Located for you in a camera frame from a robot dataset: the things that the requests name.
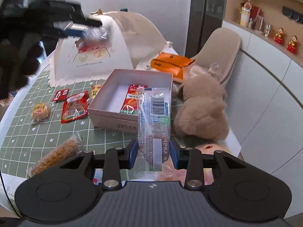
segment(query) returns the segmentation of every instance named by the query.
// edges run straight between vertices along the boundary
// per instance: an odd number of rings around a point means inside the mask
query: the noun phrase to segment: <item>table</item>
[[[93,150],[96,154],[105,153],[107,149],[113,147],[126,147],[131,139],[137,138],[137,134],[133,133],[94,128],[89,116],[61,124],[63,102],[55,104],[49,121],[39,124],[31,123],[30,113],[32,105],[51,101],[57,90],[69,88],[70,96],[82,91],[90,91],[92,85],[104,83],[104,80],[93,80],[51,88],[48,84],[49,70],[47,68],[44,69],[51,57],[50,55],[41,65],[38,75],[30,79],[30,85],[18,92],[16,98],[8,108],[8,113],[5,114],[0,123],[2,131],[0,135],[0,143],[2,143],[0,148],[0,168],[4,176],[6,188],[8,186],[12,188],[11,197],[14,196],[15,189],[17,188],[16,184],[20,184],[26,178],[28,168],[33,166],[56,146],[63,143],[76,131],[83,138],[86,149]],[[183,101],[177,96],[172,97],[172,120],[182,104]],[[175,136],[173,127],[171,136]],[[178,139],[178,142],[183,146],[195,146],[204,143],[199,138]],[[224,144],[233,155],[238,156],[241,147],[232,130],[230,130]],[[132,180],[133,178],[132,170],[121,170],[122,181]],[[7,204],[3,202],[5,201],[3,194],[4,192],[0,191],[0,204],[6,207]]]

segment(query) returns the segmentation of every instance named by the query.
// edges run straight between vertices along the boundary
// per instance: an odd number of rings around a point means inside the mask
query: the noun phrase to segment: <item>orange package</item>
[[[192,64],[194,60],[185,56],[161,52],[151,61],[151,67],[161,72],[169,72],[174,78],[183,79],[183,69]]]
[[[139,87],[146,88],[147,86],[135,85],[135,84],[128,86],[128,91],[120,113],[137,115],[137,88]]]

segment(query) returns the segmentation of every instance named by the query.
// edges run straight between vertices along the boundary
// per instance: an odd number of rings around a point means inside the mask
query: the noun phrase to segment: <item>red figurine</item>
[[[296,53],[297,51],[297,36],[292,36],[292,39],[288,42],[287,45],[287,50],[292,52],[292,53]]]
[[[279,28],[279,30],[276,33],[275,38],[274,38],[276,43],[279,43],[279,44],[283,43],[283,34],[284,34],[283,28]]]

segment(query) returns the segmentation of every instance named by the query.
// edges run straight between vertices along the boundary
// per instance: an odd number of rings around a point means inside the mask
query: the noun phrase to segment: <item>snack packet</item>
[[[41,158],[33,167],[28,169],[30,177],[53,167],[70,156],[75,156],[79,151],[84,149],[84,143],[79,133],[74,133],[63,144],[54,148],[51,152]]]
[[[164,164],[169,159],[169,88],[138,88],[137,96],[139,151],[134,176],[152,178],[156,172],[170,175],[172,170]]]
[[[101,87],[102,87],[102,84],[93,85],[91,87],[91,93],[89,95],[89,99],[87,100],[87,106],[89,106],[91,104],[91,102],[96,97],[96,95],[98,94],[99,90],[101,89]]]
[[[137,93],[136,90],[139,87],[147,87],[144,85],[129,85],[128,91],[123,102],[120,113],[137,114]]]
[[[48,120],[51,116],[54,103],[37,103],[33,106],[31,117],[33,123]]]
[[[68,97],[63,103],[61,124],[87,116],[88,91]]]
[[[53,98],[53,102],[63,101],[66,99],[69,89],[58,90]]]

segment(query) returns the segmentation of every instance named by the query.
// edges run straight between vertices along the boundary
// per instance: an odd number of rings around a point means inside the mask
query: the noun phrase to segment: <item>white cabinet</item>
[[[303,148],[302,141],[303,110],[280,86],[258,123],[242,142],[241,154],[248,163],[273,173]]]
[[[290,188],[292,194],[291,205],[286,213],[286,218],[303,212],[303,150],[300,151],[289,162],[275,171],[272,175],[284,181]]]
[[[282,81],[291,61],[287,55],[253,34],[246,52]]]
[[[226,21],[222,22],[222,27],[228,28],[228,29],[233,30],[234,32],[238,33],[241,36],[240,48],[244,51],[247,50],[247,46],[248,46],[250,35],[251,35],[250,32],[245,31],[244,29],[240,28],[239,26],[235,26]]]
[[[239,52],[226,86],[229,125],[241,143],[269,105],[279,83],[254,60]]]
[[[303,68],[292,60],[282,82],[303,104]]]

